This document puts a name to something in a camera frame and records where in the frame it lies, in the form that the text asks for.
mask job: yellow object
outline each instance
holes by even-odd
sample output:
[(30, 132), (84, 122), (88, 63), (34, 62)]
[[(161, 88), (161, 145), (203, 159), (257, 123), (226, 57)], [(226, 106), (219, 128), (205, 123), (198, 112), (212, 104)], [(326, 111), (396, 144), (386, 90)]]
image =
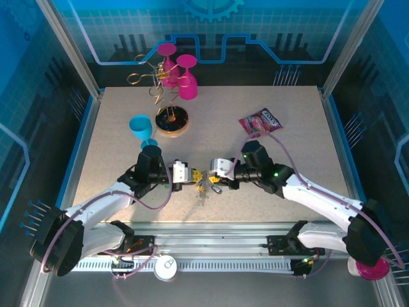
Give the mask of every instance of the yellow object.
[(220, 181), (220, 178), (216, 178), (215, 176), (212, 176), (212, 177), (209, 177), (209, 180), (210, 180), (210, 182), (211, 183), (216, 183), (216, 182), (219, 182)]
[(198, 183), (201, 179), (202, 179), (202, 173), (200, 171), (198, 171), (197, 169), (195, 169), (193, 171), (193, 181)]

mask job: wire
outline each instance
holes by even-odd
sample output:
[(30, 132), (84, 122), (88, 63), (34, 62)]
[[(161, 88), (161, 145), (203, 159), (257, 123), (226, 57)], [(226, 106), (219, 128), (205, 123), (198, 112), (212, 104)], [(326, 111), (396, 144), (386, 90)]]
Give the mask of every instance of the wire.
[(119, 275), (119, 274), (116, 275), (117, 279), (118, 278), (127, 279), (128, 277), (131, 277), (132, 275), (135, 275), (136, 273), (138, 273), (141, 269), (143, 269), (148, 264), (149, 261), (152, 260), (152, 258), (155, 256), (156, 252), (158, 251), (158, 246), (157, 245), (152, 245), (152, 246), (150, 246), (148, 248), (141, 249), (140, 251), (134, 251), (132, 253), (115, 254), (115, 253), (112, 253), (112, 252), (109, 252), (109, 251), (104, 251), (104, 253), (107, 253), (109, 255), (115, 255), (115, 256), (134, 256), (134, 255), (141, 254), (144, 251), (149, 251), (151, 249), (153, 249), (152, 254), (137, 269), (133, 270), (130, 273), (126, 273), (126, 274), (124, 273), (122, 275)]
[(64, 232), (65, 228), (68, 227), (68, 225), (80, 214), (82, 214), (90, 205), (92, 205), (94, 202), (101, 200), (102, 198), (105, 198), (107, 196), (112, 196), (115, 194), (119, 194), (119, 195), (125, 195), (128, 196), (129, 198), (133, 199), (134, 201), (140, 203), (142, 206), (146, 207), (147, 209), (150, 210), (160, 210), (162, 208), (164, 208), (167, 203), (169, 202), (169, 200), (171, 199), (171, 194), (172, 194), (172, 176), (171, 176), (171, 172), (169, 171), (168, 167), (165, 167), (166, 170), (166, 175), (167, 175), (167, 179), (169, 181), (169, 191), (167, 193), (167, 197), (165, 199), (165, 201), (163, 202), (163, 204), (161, 204), (161, 206), (157, 207), (157, 208), (153, 208), (147, 204), (145, 204), (143, 201), (138, 200), (136, 197), (134, 197), (131, 194), (128, 194), (126, 192), (123, 191), (111, 191), (111, 192), (106, 192), (103, 194), (100, 194), (98, 196), (96, 196), (95, 198), (93, 198), (92, 200), (89, 200), (85, 205), (83, 205), (80, 209), (78, 209), (77, 211), (75, 211), (72, 216), (70, 216), (65, 223), (61, 226), (61, 228), (57, 231), (57, 233), (55, 234), (55, 236), (52, 238), (49, 247), (47, 248), (47, 250), (45, 251), (43, 260), (41, 261), (41, 272), (42, 273), (48, 273), (50, 272), (49, 270), (46, 269), (45, 264), (47, 263), (48, 258), (50, 257), (52, 248), (54, 247), (54, 245), (56, 244), (58, 238), (61, 236), (61, 234)]
[(230, 169), (227, 171), (226, 175), (230, 174), (236, 166), (236, 163), (238, 161), (238, 158), (240, 156), (240, 153), (242, 151), (242, 148), (244, 147), (244, 144), (246, 144), (246, 142), (248, 142), (248, 140), (252, 139), (252, 138), (258, 138), (260, 136), (269, 136), (270, 138), (272, 138), (274, 141), (276, 141), (280, 147), (282, 148), (282, 150), (284, 151), (284, 153), (286, 154), (291, 167), (294, 169), (294, 173), (297, 176), (297, 178), (299, 179), (299, 181), (301, 181), (302, 184), (304, 184), (308, 189), (317, 192), (318, 194), (327, 197), (331, 200), (334, 200), (336, 202), (339, 202), (341, 205), (345, 206), (347, 209), (351, 209), (352, 211), (356, 212), (357, 214), (359, 214), (360, 216), (362, 216), (381, 236), (381, 238), (385, 241), (385, 243), (388, 245), (388, 247), (390, 248), (390, 250), (393, 252), (394, 256), (396, 257), (397, 263), (388, 259), (387, 261), (390, 264), (396, 265), (397, 267), (399, 267), (400, 269), (405, 269), (405, 264), (402, 261), (402, 258), (400, 257), (399, 253), (397, 252), (396, 248), (394, 247), (393, 243), (389, 240), (389, 238), (385, 235), (385, 233), (383, 232), (383, 230), (364, 212), (362, 212), (361, 210), (359, 210), (358, 208), (351, 206), (349, 203), (347, 203), (346, 201), (338, 198), (337, 196), (331, 195), (325, 191), (322, 191), (316, 187), (313, 187), (311, 185), (309, 185), (300, 175), (300, 173), (297, 170), (297, 167), (295, 166), (294, 160), (291, 157), (291, 155), (289, 154), (287, 148), (284, 146), (284, 144), (281, 143), (281, 141), (279, 139), (277, 139), (274, 135), (269, 134), (267, 132), (264, 131), (257, 131), (254, 132), (252, 134), (249, 134), (243, 141), (241, 147), (239, 148), (239, 150), (237, 151), (236, 157), (233, 161), (232, 166), (230, 167)]
[(315, 275), (317, 275), (319, 272), (321, 272), (321, 271), (324, 269), (324, 267), (327, 266), (328, 262), (330, 261), (331, 255), (332, 255), (332, 249), (330, 249), (330, 250), (328, 251), (328, 256), (327, 256), (327, 258), (325, 259), (324, 263), (318, 268), (317, 271), (315, 271), (315, 272), (313, 272), (313, 273), (310, 273), (310, 274), (308, 274), (308, 275), (305, 274), (305, 275), (303, 275), (303, 276), (297, 276), (297, 278), (303, 278), (303, 279), (307, 279), (307, 278), (308, 278), (308, 279), (309, 279), (309, 278), (314, 277)]

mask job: pink snack bag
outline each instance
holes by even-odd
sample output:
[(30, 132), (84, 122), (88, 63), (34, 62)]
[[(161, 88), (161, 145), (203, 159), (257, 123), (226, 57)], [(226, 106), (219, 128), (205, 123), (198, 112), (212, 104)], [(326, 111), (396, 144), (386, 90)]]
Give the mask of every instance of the pink snack bag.
[(274, 130), (282, 128), (282, 125), (278, 119), (276, 119), (266, 107), (253, 115), (238, 120), (238, 122), (243, 126), (244, 130), (246, 130), (248, 134), (252, 134), (257, 131), (265, 131), (270, 133)]

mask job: table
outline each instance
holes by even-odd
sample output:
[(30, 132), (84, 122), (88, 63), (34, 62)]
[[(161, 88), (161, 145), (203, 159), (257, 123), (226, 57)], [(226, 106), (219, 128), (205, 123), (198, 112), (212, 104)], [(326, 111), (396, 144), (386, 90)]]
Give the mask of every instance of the table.
[[(82, 169), (74, 205), (107, 189), (137, 161), (141, 142), (128, 127), (132, 117), (147, 114), (153, 123), (158, 110), (147, 87), (106, 88)], [(185, 108), (189, 126), (177, 138), (154, 132), (166, 163), (179, 159), (189, 166), (207, 170), (216, 157), (233, 157), (247, 135), (238, 119), (267, 107), (284, 126), (274, 132), (292, 155), (299, 172), (336, 193), (347, 196), (334, 142), (315, 86), (209, 86), (199, 87), (194, 100), (178, 99)], [(261, 138), (274, 162), (289, 162), (270, 138)], [(158, 187), (143, 199), (159, 206), (167, 189)], [(198, 198), (194, 186), (173, 193), (160, 212), (135, 204), (110, 220), (122, 221), (223, 221), (280, 222), (325, 219), (292, 201), (265, 193), (253, 184), (241, 184), (238, 191), (223, 188), (222, 194), (208, 192)]]

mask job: blue border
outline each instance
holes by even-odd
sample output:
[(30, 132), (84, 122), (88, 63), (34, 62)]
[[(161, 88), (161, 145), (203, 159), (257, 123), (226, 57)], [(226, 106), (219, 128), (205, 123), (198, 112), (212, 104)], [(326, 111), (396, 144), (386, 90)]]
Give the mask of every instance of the blue border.
[(358, 171), (357, 171), (357, 166), (355, 165), (355, 161), (353, 160), (352, 152), (351, 152), (350, 146), (348, 145), (348, 140), (346, 139), (345, 131), (343, 129), (343, 124), (341, 122), (341, 118), (339, 117), (338, 109), (337, 109), (337, 106), (335, 105), (335, 100), (332, 94), (329, 95), (328, 101), (330, 102), (332, 112), (334, 114), (334, 118), (337, 123), (339, 135), (341, 136), (341, 141), (343, 142), (343, 146), (345, 148), (346, 158), (348, 160), (348, 164), (351, 167), (352, 177), (355, 182), (355, 186), (357, 187), (359, 198), (361, 201), (366, 202), (367, 199), (365, 196), (364, 188), (362, 187), (362, 184), (360, 182), (360, 178), (359, 178)]
[(56, 207), (61, 208), (63, 204), (63, 198), (66, 191), (66, 187), (68, 185), (68, 181), (70, 179), (70, 175), (74, 166), (75, 159), (77, 158), (79, 145), (81, 143), (82, 135), (84, 134), (85, 124), (87, 122), (89, 112), (91, 111), (93, 97), (90, 95), (87, 103), (87, 108), (85, 108), (84, 116), (82, 117), (81, 126), (79, 127), (77, 139), (75, 140), (74, 148), (72, 149), (70, 162), (68, 162), (68, 166), (66, 167), (65, 176), (63, 183), (61, 184), (61, 188), (58, 193), (58, 197), (56, 200)]
[(222, 52), (221, 52), (221, 59), (201, 59), (200, 56), (200, 44), (199, 44), (199, 37), (194, 34), (194, 33), (188, 33), (188, 34), (171, 34), (171, 39), (170, 40), (163, 40), (161, 42), (158, 42), (156, 44), (156, 46), (154, 46), (154, 48), (152, 48), (152, 50), (139, 62), (135, 62), (135, 61), (113, 61), (113, 62), (103, 62), (99, 59), (98, 55), (96, 54), (96, 50), (94, 49), (91, 40), (89, 39), (89, 36), (84, 28), (84, 25), (81, 22), (81, 19), (79, 18), (77, 11), (75, 10), (75, 8), (73, 7), (73, 4), (70, 2), (70, 0), (68, 0), (68, 4), (70, 5), (71, 11), (73, 13), (74, 18), (76, 19), (78, 26), (81, 30), (82, 35), (84, 36), (84, 39), (89, 47), (89, 50), (92, 53), (92, 56), (95, 60), (95, 62), (99, 65), (102, 66), (112, 66), (112, 65), (143, 65), (146, 63), (146, 61), (148, 61), (153, 54), (157, 51), (158, 46), (162, 43), (173, 43), (176, 44), (176, 39), (178, 37), (182, 37), (182, 38), (193, 38), (195, 41), (195, 49), (196, 49), (196, 58), (197, 58), (197, 62), (199, 62), (200, 64), (221, 64), (226, 60), (226, 50), (227, 50), (227, 39), (228, 38), (232, 38), (232, 37), (242, 37), (245, 38), (245, 43), (247, 44), (255, 44), (255, 45), (260, 45), (278, 64), (310, 64), (310, 65), (320, 65), (320, 64), (324, 64), (324, 62), (326, 62), (327, 58), (329, 57), (329, 54), (332, 50), (332, 47), (334, 46), (337, 37), (339, 35), (339, 32), (341, 31), (344, 22), (351, 10), (352, 4), (355, 2), (355, 0), (351, 0), (351, 2), (349, 3), (348, 7), (345, 9), (345, 12), (337, 26), (337, 29), (331, 39), (331, 42), (329, 43), (329, 46), (327, 48), (327, 51), (324, 54), (323, 59), (319, 60), (319, 61), (294, 61), (294, 60), (282, 60), (279, 59), (279, 57), (268, 47), (268, 45), (262, 41), (262, 40), (252, 40), (251, 39), (251, 34), (250, 33), (229, 33), (229, 34), (225, 34), (222, 38)]
[(24, 152), (24, 160), (26, 163), (24, 164), (24, 167), (20, 173), (19, 179), (17, 180), (17, 183), (15, 184), (15, 187), (13, 189), (12, 195), (10, 196), (10, 199), (8, 200), (7, 206), (4, 209), (3, 215), (1, 216), (0, 219), (0, 233), (3, 230), (4, 224), (6, 223), (6, 220), (8, 218), (8, 215), (10, 214), (10, 211), (12, 210), (12, 207), (14, 205), (14, 201), (17, 197), (17, 194), (20, 191), (21, 185), (23, 183), (24, 177), (26, 177), (28, 169), (30, 167), (30, 156), (29, 156), (29, 150), (27, 144), (24, 142), (23, 139), (18, 137), (15, 133), (13, 133), (9, 128), (4, 126), (2, 123), (0, 123), (0, 130), (4, 131), (5, 134), (10, 136), (14, 142), (19, 144), (21, 148), (23, 149)]
[(409, 142), (409, 133), (406, 133), (397, 143), (396, 147), (396, 153), (395, 153), (395, 159), (394, 159), (394, 164), (397, 169), (397, 172), (399, 173), (399, 176), (401, 177), (403, 186), (406, 189), (406, 193), (409, 195), (409, 182), (406, 179), (405, 172), (403, 171), (403, 168), (401, 166), (401, 163), (399, 159), (401, 158), (401, 153), (402, 153), (402, 147), (405, 145), (407, 142)]

